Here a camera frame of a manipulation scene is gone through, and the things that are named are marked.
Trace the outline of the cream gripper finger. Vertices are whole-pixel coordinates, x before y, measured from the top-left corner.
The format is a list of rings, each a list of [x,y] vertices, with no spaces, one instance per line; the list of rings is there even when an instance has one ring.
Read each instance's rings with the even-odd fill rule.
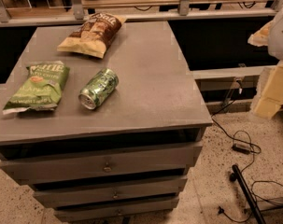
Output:
[[[248,43],[256,47],[267,46],[271,25],[272,23],[270,21],[267,22],[260,30],[249,37]]]
[[[258,80],[257,94],[253,98],[252,113],[271,119],[283,107],[283,63],[265,67]]]

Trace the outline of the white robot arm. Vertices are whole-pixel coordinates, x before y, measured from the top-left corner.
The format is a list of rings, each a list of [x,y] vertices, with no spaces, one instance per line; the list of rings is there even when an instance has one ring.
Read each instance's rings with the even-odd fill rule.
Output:
[[[266,46],[268,53],[278,59],[274,68],[264,68],[260,74],[257,94],[251,105],[251,112],[255,116],[271,119],[283,108],[283,8],[252,34],[248,43],[256,47]]]

